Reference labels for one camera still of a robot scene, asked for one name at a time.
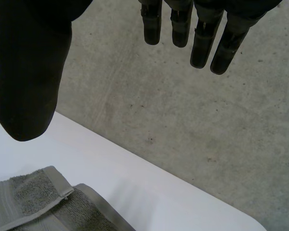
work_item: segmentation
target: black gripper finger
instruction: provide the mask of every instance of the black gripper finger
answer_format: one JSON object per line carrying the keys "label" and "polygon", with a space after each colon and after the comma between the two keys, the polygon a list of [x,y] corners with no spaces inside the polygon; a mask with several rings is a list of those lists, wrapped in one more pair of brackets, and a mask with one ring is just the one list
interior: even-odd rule
{"label": "black gripper finger", "polygon": [[190,60],[193,67],[203,68],[206,65],[222,16],[223,10],[219,10],[211,18],[208,17],[206,22],[199,18]]}
{"label": "black gripper finger", "polygon": [[160,39],[162,1],[155,5],[142,4],[141,16],[144,22],[144,40],[147,44],[156,45]]}
{"label": "black gripper finger", "polygon": [[193,2],[182,11],[171,11],[172,42],[175,46],[183,48],[187,45],[189,28],[193,11]]}

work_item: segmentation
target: gray concrete surface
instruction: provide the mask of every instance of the gray concrete surface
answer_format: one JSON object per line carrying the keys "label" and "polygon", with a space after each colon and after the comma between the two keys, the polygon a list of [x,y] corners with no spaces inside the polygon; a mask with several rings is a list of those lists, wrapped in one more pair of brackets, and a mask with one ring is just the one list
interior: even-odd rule
{"label": "gray concrete surface", "polygon": [[222,76],[189,65],[196,12],[183,49],[169,17],[164,4],[161,41],[149,46],[138,1],[96,0],[73,23],[57,111],[268,231],[289,231],[289,0],[252,28]]}

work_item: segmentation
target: gray towel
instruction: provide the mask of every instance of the gray towel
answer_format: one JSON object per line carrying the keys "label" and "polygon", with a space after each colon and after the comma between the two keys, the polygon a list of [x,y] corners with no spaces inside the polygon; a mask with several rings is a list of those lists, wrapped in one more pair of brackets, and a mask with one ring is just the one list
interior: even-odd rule
{"label": "gray towel", "polygon": [[70,184],[52,166],[0,182],[0,231],[40,217],[72,192]]}
{"label": "gray towel", "polygon": [[135,231],[111,205],[85,184],[74,188],[47,214],[13,231]]}

